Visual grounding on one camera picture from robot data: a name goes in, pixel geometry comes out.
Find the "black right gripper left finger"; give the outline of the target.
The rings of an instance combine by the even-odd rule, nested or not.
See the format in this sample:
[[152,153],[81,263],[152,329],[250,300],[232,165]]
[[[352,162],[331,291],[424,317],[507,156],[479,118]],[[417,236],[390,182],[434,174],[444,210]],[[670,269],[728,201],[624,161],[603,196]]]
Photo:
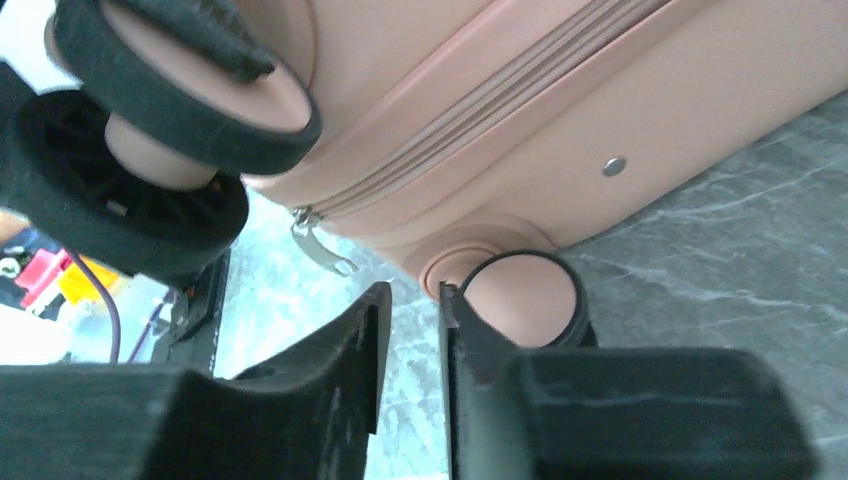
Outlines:
[[230,380],[176,364],[1,370],[5,479],[360,479],[392,291]]

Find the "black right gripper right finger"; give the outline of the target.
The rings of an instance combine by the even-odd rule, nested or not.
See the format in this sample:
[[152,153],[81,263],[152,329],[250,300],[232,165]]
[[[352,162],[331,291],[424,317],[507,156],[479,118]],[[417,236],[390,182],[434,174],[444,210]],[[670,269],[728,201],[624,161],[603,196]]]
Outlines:
[[524,349],[440,300],[453,479],[812,479],[777,373],[721,348]]

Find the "pink hard-shell suitcase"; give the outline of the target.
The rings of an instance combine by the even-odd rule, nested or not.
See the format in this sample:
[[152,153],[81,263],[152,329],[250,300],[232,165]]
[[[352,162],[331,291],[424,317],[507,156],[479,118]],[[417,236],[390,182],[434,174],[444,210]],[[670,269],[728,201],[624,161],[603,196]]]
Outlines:
[[429,295],[605,231],[847,86],[843,1],[240,1],[321,137],[247,175]]

